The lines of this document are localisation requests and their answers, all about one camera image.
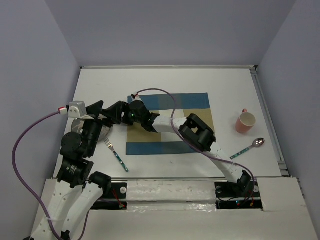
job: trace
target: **tabletop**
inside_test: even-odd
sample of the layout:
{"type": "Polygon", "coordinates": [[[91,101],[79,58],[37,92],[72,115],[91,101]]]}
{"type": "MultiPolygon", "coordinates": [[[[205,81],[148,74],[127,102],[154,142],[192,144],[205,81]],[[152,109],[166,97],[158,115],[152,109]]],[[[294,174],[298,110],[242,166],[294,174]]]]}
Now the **tabletop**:
{"type": "MultiPolygon", "coordinates": [[[[281,177],[279,156],[274,149],[266,120],[249,69],[200,68],[107,68],[82,69],[74,101],[89,106],[103,100],[103,108],[139,90],[159,88],[173,94],[208,93],[215,136],[226,153],[232,156],[250,146],[254,139],[264,138],[265,144],[234,159],[245,165],[255,177],[281,177]],[[246,134],[235,130],[235,123],[243,109],[254,114],[255,126],[246,134]]],[[[162,94],[158,91],[142,95],[162,94]]],[[[69,119],[65,133],[71,131],[69,119]]],[[[125,172],[105,143],[97,144],[91,173],[99,171],[113,178],[202,178],[223,177],[221,171],[205,156],[198,153],[170,155],[126,155],[127,126],[115,125],[108,138],[125,162],[125,172]]],[[[55,175],[62,163],[59,155],[55,175]]]]}

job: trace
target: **blue stripe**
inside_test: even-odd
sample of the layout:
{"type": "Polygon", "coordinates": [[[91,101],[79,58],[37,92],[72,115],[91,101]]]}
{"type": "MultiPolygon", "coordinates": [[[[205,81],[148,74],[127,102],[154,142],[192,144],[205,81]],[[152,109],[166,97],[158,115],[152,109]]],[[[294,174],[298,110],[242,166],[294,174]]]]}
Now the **blue stripe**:
{"type": "Polygon", "coordinates": [[[194,152],[183,141],[126,143],[126,155],[191,154],[194,152]]]}
{"type": "MultiPolygon", "coordinates": [[[[209,109],[208,93],[177,93],[172,94],[176,99],[176,109],[209,109]]],[[[150,111],[169,110],[174,108],[171,97],[167,94],[141,95],[146,108],[150,111]]]]}

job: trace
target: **gray wall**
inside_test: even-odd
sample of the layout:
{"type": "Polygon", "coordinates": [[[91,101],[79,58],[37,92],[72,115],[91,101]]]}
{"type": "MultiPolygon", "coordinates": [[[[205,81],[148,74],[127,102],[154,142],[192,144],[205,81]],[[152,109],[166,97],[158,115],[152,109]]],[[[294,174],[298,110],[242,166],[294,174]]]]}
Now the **gray wall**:
{"type": "MultiPolygon", "coordinates": [[[[0,235],[21,240],[38,203],[15,176],[12,148],[29,125],[73,98],[80,69],[43,0],[2,0],[0,33],[0,235]]],[[[65,123],[60,115],[43,122],[18,148],[18,168],[38,194],[52,177],[65,123]]]]}
{"type": "Polygon", "coordinates": [[[46,0],[81,66],[257,65],[295,0],[46,0]]]}
{"type": "Polygon", "coordinates": [[[320,237],[320,1],[298,0],[258,67],[290,173],[320,237]]]}

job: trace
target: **teal spoon handle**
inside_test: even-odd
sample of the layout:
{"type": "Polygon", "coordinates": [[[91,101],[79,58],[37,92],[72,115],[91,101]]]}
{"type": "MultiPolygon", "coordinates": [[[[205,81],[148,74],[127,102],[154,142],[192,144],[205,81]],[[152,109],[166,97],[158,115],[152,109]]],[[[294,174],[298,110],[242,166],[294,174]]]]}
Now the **teal spoon handle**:
{"type": "Polygon", "coordinates": [[[252,148],[252,146],[247,147],[246,149],[243,149],[242,151],[236,153],[235,155],[231,156],[230,159],[235,159],[236,157],[239,157],[241,154],[244,154],[245,152],[249,151],[252,148]]]}
{"type": "Polygon", "coordinates": [[[119,157],[118,153],[116,151],[112,151],[113,154],[115,155],[115,157],[118,159],[119,163],[121,164],[121,166],[123,167],[123,169],[128,173],[129,169],[127,168],[127,166],[125,165],[125,163],[122,161],[122,159],[119,157]]]}

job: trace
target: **cup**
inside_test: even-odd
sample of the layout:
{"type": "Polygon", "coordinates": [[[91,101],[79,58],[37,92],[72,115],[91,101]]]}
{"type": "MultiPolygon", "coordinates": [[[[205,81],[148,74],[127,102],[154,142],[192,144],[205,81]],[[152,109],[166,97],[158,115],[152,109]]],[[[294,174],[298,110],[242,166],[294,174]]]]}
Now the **cup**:
{"type": "Polygon", "coordinates": [[[240,134],[248,132],[256,123],[255,116],[248,112],[247,109],[243,109],[241,115],[235,123],[235,130],[240,134]]]}

